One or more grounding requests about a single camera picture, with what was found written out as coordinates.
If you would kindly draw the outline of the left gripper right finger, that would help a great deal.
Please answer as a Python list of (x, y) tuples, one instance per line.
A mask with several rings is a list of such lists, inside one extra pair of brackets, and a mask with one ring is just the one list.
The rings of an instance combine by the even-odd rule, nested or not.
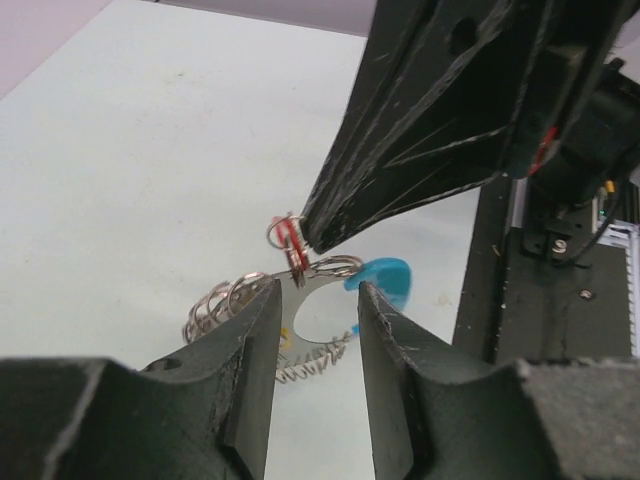
[(444, 342), (372, 284), (358, 294), (379, 479), (635, 479), (636, 359), (492, 366)]

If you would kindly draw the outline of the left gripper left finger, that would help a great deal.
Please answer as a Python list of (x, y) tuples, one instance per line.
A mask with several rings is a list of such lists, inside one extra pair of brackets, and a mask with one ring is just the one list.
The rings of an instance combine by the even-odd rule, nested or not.
[(107, 358), (1, 363), (5, 479), (260, 479), (282, 318), (272, 281), (141, 371)]

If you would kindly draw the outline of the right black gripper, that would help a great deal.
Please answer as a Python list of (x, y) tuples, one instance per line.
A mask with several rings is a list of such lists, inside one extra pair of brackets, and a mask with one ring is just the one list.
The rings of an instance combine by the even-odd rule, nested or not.
[(637, 1), (380, 1), (303, 210), (327, 252), (391, 216), (527, 175), (577, 121)]

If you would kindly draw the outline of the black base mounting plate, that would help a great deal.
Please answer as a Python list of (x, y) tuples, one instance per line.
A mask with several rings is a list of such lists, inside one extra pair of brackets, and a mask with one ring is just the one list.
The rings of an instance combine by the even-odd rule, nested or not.
[(544, 210), (523, 181), (500, 178), (480, 191), (452, 343), (491, 364), (516, 357), (632, 357), (625, 254), (595, 244), (599, 205), (567, 215), (565, 237), (539, 234)]

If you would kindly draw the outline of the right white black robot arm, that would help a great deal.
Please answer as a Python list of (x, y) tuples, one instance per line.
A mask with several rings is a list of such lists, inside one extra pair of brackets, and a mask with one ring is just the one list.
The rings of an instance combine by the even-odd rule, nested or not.
[(607, 57), (635, 1), (380, 1), (334, 143), (303, 210), (326, 252), (374, 224), (525, 176), (544, 142), (623, 159), (636, 115)]

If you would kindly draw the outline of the yellow key tag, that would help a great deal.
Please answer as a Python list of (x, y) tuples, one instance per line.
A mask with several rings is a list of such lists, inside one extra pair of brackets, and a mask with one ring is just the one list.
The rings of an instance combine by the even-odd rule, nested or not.
[(288, 328), (282, 327), (280, 330), (280, 345), (281, 351), (287, 351), (291, 347), (291, 332)]

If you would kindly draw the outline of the red key tag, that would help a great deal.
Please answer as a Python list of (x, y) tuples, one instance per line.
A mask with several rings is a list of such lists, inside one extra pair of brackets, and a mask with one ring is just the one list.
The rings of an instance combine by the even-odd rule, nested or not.
[(272, 219), (272, 224), (267, 232), (267, 239), (272, 246), (284, 251), (293, 271), (303, 273), (308, 268), (309, 261), (304, 243), (300, 237), (296, 221), (291, 214)]

